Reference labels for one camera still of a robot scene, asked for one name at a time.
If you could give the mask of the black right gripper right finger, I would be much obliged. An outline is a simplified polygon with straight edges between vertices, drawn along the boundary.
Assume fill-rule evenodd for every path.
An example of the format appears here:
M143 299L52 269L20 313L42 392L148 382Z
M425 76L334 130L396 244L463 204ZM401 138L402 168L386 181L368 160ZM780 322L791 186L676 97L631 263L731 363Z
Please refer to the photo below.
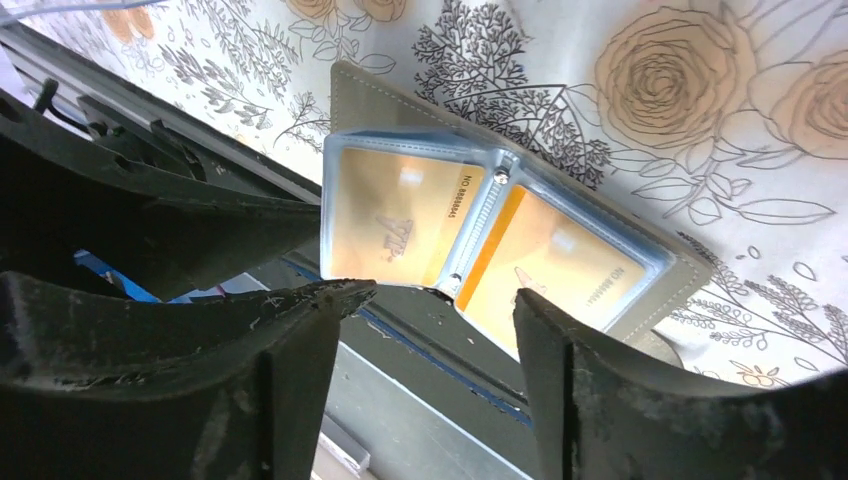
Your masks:
M754 389L648 356L521 289L513 314L546 479L843 479L847 375Z

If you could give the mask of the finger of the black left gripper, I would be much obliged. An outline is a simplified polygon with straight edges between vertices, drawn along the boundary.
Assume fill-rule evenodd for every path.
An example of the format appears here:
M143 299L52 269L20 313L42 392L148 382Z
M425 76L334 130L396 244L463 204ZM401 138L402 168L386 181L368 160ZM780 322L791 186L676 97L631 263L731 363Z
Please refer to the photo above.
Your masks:
M300 201L192 180L1 97L1 267L80 288L85 250L160 299L206 290L317 236Z

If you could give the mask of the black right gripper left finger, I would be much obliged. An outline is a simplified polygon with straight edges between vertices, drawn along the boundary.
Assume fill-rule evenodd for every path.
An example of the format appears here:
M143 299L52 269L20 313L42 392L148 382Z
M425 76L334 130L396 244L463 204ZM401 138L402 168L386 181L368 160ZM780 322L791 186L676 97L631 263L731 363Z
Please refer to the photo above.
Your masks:
M5 479L306 479L371 281L138 302L1 277Z

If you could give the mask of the grey leather card holder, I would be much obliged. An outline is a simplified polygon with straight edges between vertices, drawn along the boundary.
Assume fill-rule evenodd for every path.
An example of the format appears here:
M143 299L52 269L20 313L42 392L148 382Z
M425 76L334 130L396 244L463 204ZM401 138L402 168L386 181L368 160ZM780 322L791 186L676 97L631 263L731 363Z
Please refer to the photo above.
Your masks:
M511 357L527 288L634 345L712 276L682 241L518 144L349 62L330 73L320 274L433 289Z

